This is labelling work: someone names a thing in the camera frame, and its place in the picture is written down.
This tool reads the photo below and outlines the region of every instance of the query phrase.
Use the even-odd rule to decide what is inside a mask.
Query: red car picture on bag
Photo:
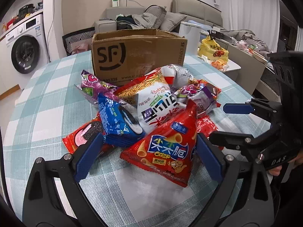
[[[213,54],[214,57],[221,57],[221,55],[224,55],[224,51],[223,50],[217,50]]]

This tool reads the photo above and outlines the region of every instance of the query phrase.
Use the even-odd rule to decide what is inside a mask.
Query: sofa backrest
[[[172,12],[187,14],[185,21],[194,20],[205,25],[223,26],[221,11],[197,0],[172,0]]]
[[[105,10],[105,17],[116,20],[117,15],[143,14],[145,7],[110,7]]]

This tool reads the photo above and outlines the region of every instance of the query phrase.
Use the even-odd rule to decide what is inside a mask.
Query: washing machine door
[[[18,38],[12,47],[12,63],[14,68],[22,73],[32,72],[38,65],[40,46],[38,41],[29,35]]]

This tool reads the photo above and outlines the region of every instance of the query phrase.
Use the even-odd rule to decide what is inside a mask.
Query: floor
[[[0,128],[2,142],[4,141],[7,125],[9,124],[9,120],[15,108],[15,100],[19,98],[21,93],[22,90],[18,90],[0,101]]]

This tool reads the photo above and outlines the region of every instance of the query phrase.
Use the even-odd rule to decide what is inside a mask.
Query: gray pillow
[[[166,6],[162,7],[158,5],[151,5],[145,10],[145,13],[151,13],[152,15],[157,17],[152,28],[158,29],[162,24],[162,21],[164,20],[164,17],[166,15],[165,8]]]
[[[171,32],[176,28],[182,21],[186,19],[187,15],[181,13],[167,12],[164,21],[160,25],[160,30]]]

